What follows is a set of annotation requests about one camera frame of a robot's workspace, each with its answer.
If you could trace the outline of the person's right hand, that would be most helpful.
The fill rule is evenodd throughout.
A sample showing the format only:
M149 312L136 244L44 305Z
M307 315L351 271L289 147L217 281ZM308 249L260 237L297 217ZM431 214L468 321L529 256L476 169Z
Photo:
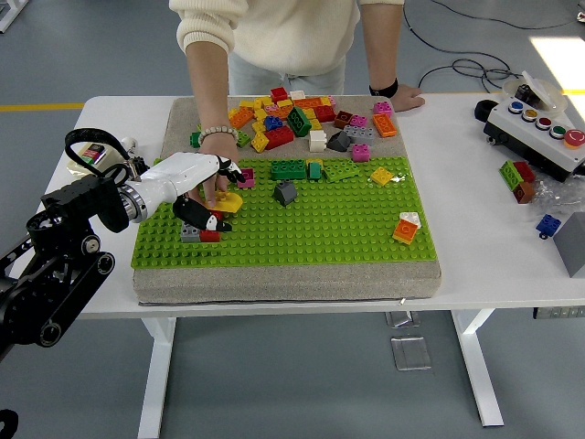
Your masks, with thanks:
M219 155L230 159L233 163L239 161L239 149L237 142L231 134L211 134L204 139L200 152L207 155ZM205 195L205 201L210 207L216 204L215 192L217 190L226 191L228 189L229 179L224 176L216 175L210 177L202 183L201 189Z

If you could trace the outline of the person's left hand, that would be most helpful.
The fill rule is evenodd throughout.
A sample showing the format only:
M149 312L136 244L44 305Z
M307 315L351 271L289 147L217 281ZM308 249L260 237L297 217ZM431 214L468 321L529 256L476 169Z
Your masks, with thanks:
M420 88L400 84L397 92L390 99L396 112L405 112L420 108L425 104Z

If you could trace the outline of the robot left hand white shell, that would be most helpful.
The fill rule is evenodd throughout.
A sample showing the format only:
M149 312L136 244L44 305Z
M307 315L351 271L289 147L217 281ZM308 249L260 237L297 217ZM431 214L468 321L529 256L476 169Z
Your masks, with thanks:
M177 218L200 230L230 231L228 223L186 196L189 190L217 174L231 182L245 181L238 165L222 156L182 152L169 156L144 172L139 181L128 183L137 193L134 220L146 220L161 204L171 203Z

